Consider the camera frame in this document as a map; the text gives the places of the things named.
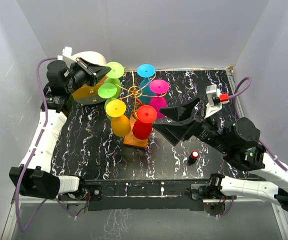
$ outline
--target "wall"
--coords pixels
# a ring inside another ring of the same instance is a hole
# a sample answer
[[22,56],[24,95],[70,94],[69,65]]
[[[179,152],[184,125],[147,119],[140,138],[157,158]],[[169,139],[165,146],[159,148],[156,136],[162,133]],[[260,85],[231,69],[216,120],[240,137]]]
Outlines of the wall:
[[10,167],[19,165],[37,127],[35,69],[45,57],[18,3],[0,0],[0,237],[15,190]]
[[267,5],[234,67],[235,81],[244,76],[253,78],[241,97],[245,115],[288,164],[288,1]]
[[158,69],[235,64],[268,2],[17,1],[48,57],[70,46],[124,66],[148,62]]

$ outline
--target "metal frame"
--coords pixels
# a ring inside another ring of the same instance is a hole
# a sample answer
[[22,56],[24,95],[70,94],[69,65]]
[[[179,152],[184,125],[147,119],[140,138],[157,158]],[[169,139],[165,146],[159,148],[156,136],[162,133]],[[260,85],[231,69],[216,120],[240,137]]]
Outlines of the metal frame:
[[[228,81],[229,81],[229,85],[231,87],[231,89],[233,91],[235,91],[235,81],[232,75],[232,71],[227,68],[227,67],[223,67],[223,68],[166,68],[166,69],[157,69],[157,71],[184,71],[184,70],[188,70],[188,71],[197,71],[197,70],[202,70],[202,71],[207,71],[207,70],[225,70],[227,77],[228,77]],[[242,111],[242,107],[240,104],[239,99],[237,98],[237,107],[239,112],[241,113],[242,116],[244,116],[244,113]],[[190,179],[192,181],[205,181],[204,179]],[[119,198],[121,199],[122,196],[114,196],[113,198]],[[156,196],[156,198],[165,198],[166,196]],[[132,198],[142,198],[140,196],[133,196]],[[21,204],[27,204],[27,203],[40,203],[42,201],[42,199],[39,198],[34,198],[34,197],[25,197],[25,196],[20,196],[20,207]],[[238,199],[235,200],[236,202],[259,202],[260,200],[258,199],[250,199],[250,198],[246,198],[246,197],[238,197]],[[203,203],[212,203],[212,202],[217,202],[217,200],[203,200]],[[55,200],[48,200],[47,201],[48,204],[54,204],[57,203]],[[62,203],[64,204],[85,204],[84,200],[64,200],[62,201]],[[282,208],[280,206],[274,205],[272,204],[272,208],[276,217],[276,221],[280,230],[280,233],[282,235],[282,239],[283,240],[288,240],[288,224],[284,215],[284,212],[282,210]],[[15,229],[17,223],[17,218],[16,218],[16,213],[15,213],[15,205],[14,203],[12,203],[11,208],[10,208],[10,212],[7,218],[7,222],[3,231],[3,235],[1,237],[1,240],[11,240],[12,236],[13,236],[13,232]]]

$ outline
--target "red cup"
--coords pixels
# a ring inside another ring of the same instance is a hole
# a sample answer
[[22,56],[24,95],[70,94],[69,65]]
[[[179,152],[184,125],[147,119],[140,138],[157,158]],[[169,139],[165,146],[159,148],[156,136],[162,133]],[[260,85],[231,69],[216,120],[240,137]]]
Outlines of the red cup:
[[152,123],[143,123],[142,121],[136,120],[133,126],[133,135],[140,140],[149,138],[152,132]]

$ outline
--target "table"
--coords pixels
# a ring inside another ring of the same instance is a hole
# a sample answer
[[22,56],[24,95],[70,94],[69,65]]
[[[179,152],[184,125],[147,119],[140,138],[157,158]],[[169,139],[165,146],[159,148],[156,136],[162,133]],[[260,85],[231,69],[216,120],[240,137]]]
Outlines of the table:
[[[135,79],[139,85],[142,78],[135,74]],[[206,104],[206,87],[210,84],[217,84],[223,93],[232,93],[225,69],[163,70],[156,72],[155,79],[170,84],[165,96],[169,106],[185,103],[195,96]],[[125,88],[131,86],[130,72],[121,78],[121,83]],[[133,98],[123,101],[128,106],[125,114],[129,117]],[[218,123],[224,126],[235,119],[233,103],[225,104],[218,113]],[[199,151],[200,158],[196,164],[188,166],[187,157],[192,151]],[[52,173],[83,176],[86,180],[207,179],[211,173],[249,177],[248,173],[231,167],[221,153],[194,136],[172,146],[153,130],[146,149],[125,146],[123,137],[113,134],[103,104],[81,106],[77,103],[72,106],[56,144]]]

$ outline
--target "black marble table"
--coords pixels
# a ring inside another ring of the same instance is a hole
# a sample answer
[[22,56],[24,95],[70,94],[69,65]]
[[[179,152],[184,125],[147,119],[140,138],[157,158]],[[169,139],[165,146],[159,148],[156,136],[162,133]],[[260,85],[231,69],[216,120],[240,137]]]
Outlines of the black marble table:
[[[142,80],[137,74],[135,79],[138,84]],[[206,104],[206,87],[210,84],[217,84],[223,93],[232,92],[225,70],[157,71],[156,79],[170,84],[165,96],[169,105],[185,103],[195,96]],[[129,87],[131,73],[122,77],[121,82],[122,86]],[[123,101],[128,106],[125,114],[129,117],[133,98]],[[236,119],[233,103],[225,104],[218,117],[221,126],[232,123]],[[86,180],[207,179],[211,173],[249,177],[231,167],[221,153],[194,136],[172,146],[153,130],[146,149],[125,146],[123,140],[113,134],[103,104],[81,106],[76,103],[54,150],[52,172],[59,176],[83,176]],[[196,164],[188,166],[187,157],[192,151],[199,151],[201,156]]]

